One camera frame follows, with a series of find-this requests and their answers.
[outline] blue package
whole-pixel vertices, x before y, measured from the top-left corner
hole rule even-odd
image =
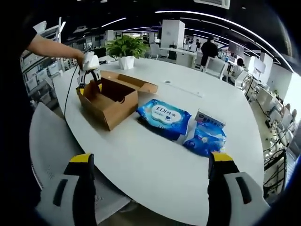
[[[171,140],[186,135],[191,115],[184,110],[171,106],[163,101],[152,99],[136,110],[152,131]]]
[[[189,132],[183,146],[195,154],[209,157],[213,151],[220,152],[225,144],[223,130],[209,122],[197,122],[195,129]]]

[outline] white round table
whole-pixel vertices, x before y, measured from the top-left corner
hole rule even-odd
[[[199,71],[162,61],[136,59],[135,67],[120,70],[118,63],[102,70],[122,73],[158,85],[157,94],[139,93],[139,105],[157,98],[184,109],[195,117],[199,107],[224,120],[225,151],[260,186],[263,185],[263,152],[253,112],[243,93]],[[64,112],[74,69],[54,78]],[[113,131],[105,131],[83,110],[75,88],[69,93],[66,120],[85,152],[94,154],[95,166],[121,191],[148,209],[186,224],[206,225],[208,159],[160,137],[136,121],[132,114]]]

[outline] person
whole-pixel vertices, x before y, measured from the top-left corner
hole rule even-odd
[[[237,77],[243,72],[244,66],[245,66],[244,60],[242,58],[239,58],[237,60],[237,65],[233,68],[229,83],[234,85],[235,79],[237,79]]]
[[[203,53],[203,57],[202,57],[202,60],[201,60],[201,66],[205,67],[206,66],[206,63],[207,63],[207,60],[208,60],[208,57],[216,57],[217,54],[218,54],[218,50],[217,50],[217,46],[213,43],[213,36],[209,36],[207,42],[205,42],[203,45],[202,45],[202,53]]]
[[[84,58],[80,50],[37,34],[30,24],[35,16],[34,4],[37,2],[21,2],[18,7],[22,8],[22,11],[14,14],[13,19],[3,25],[8,37],[7,43],[2,47],[5,60],[1,68],[0,149],[3,180],[1,186],[5,195],[3,206],[7,212],[17,213],[23,222],[36,219],[33,216],[33,208],[40,201],[40,187],[31,168],[29,128],[33,109],[21,73],[20,56],[24,50],[28,50],[44,57],[74,58],[79,65]]]
[[[201,43],[199,42],[198,39],[197,39],[196,45],[197,45],[197,48],[200,48],[200,47],[201,47]]]

